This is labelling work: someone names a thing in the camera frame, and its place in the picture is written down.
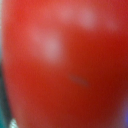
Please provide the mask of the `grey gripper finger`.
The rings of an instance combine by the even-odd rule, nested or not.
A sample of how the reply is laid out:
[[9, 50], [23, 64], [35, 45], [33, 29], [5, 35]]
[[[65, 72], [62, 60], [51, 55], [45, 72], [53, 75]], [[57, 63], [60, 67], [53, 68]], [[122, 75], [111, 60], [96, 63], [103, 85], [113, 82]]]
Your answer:
[[0, 110], [2, 112], [3, 124], [5, 128], [9, 128], [10, 122], [12, 120], [12, 115], [8, 104], [1, 65], [0, 65]]

